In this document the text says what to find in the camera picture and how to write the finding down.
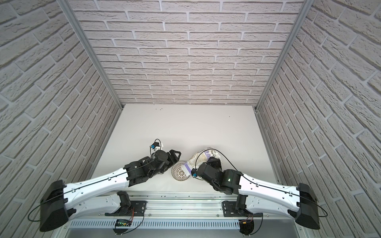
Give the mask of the patterned white breakfast bowl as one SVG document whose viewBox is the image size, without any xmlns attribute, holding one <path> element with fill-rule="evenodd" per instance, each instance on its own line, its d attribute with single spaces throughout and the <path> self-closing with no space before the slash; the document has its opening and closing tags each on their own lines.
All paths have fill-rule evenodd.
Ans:
<svg viewBox="0 0 381 238">
<path fill-rule="evenodd" d="M 191 175 L 186 161 L 177 162 L 172 167 L 171 173 L 172 173 L 172 177 L 177 181 L 185 181 Z"/>
</svg>

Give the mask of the white oats bag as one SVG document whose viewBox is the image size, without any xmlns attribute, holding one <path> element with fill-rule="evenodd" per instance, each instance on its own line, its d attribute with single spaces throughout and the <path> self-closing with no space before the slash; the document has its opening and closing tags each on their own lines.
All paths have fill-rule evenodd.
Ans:
<svg viewBox="0 0 381 238">
<path fill-rule="evenodd" d="M 211 157 L 221 159 L 220 153 L 216 149 L 210 147 L 194 154 L 190 160 L 186 161 L 185 164 L 181 166 L 181 168 L 185 174 L 191 175 L 192 169 L 198 169 L 202 163 L 207 162 Z"/>
</svg>

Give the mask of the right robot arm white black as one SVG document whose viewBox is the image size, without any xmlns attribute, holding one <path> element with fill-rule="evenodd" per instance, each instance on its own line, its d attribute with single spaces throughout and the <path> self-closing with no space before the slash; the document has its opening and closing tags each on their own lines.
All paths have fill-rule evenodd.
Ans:
<svg viewBox="0 0 381 238">
<path fill-rule="evenodd" d="M 214 157 L 193 168 L 191 175 L 202 178 L 218 192 L 237 195 L 236 211 L 242 215 L 284 215 L 303 227 L 320 229 L 317 196 L 305 183 L 279 185 L 236 170 L 222 170 L 220 160 Z"/>
</svg>

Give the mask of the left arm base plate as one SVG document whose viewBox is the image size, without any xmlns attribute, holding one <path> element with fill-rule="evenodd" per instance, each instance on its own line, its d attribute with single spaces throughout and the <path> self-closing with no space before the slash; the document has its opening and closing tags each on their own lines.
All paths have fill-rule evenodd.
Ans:
<svg viewBox="0 0 381 238">
<path fill-rule="evenodd" d="M 113 217 L 143 217 L 145 213 L 146 201 L 131 201 L 130 203 L 120 202 L 118 209 L 113 213 L 105 213 L 105 216 Z"/>
</svg>

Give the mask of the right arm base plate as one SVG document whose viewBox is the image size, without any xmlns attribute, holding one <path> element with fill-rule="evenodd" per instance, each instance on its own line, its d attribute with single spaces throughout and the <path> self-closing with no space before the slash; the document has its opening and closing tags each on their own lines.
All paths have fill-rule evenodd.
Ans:
<svg viewBox="0 0 381 238">
<path fill-rule="evenodd" d="M 223 201 L 221 203 L 224 217 L 261 217 L 262 213 L 251 213 L 246 205 L 238 201 Z"/>
</svg>

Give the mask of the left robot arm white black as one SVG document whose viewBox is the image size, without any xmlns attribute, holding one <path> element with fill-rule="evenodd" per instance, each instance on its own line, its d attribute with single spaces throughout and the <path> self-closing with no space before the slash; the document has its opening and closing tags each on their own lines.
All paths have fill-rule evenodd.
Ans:
<svg viewBox="0 0 381 238">
<path fill-rule="evenodd" d="M 75 208 L 79 204 L 113 190 L 147 182 L 166 172 L 180 157 L 180 151 L 158 150 L 104 176 L 77 183 L 65 184 L 62 180 L 51 183 L 40 201 L 39 230 L 48 232 L 61 227 L 71 215 L 79 213 Z"/>
</svg>

